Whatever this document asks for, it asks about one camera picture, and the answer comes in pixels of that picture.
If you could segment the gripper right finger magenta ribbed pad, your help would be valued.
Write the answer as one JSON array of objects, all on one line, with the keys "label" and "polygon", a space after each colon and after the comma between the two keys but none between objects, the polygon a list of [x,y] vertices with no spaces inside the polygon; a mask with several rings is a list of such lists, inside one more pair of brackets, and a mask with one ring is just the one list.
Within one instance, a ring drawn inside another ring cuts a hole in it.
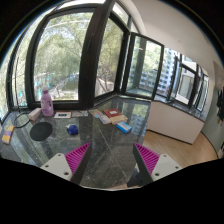
[{"label": "gripper right finger magenta ribbed pad", "polygon": [[182,169],[168,154],[156,152],[138,143],[133,144],[133,154],[139,168],[137,177],[145,186]]}]

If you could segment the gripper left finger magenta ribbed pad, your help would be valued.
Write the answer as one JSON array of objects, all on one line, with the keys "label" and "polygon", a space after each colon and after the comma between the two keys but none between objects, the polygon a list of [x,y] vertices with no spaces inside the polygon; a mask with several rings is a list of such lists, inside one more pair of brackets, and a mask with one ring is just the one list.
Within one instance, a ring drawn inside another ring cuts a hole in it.
[{"label": "gripper left finger magenta ribbed pad", "polygon": [[91,143],[86,143],[67,154],[57,153],[41,168],[77,185],[80,184],[92,153]]}]

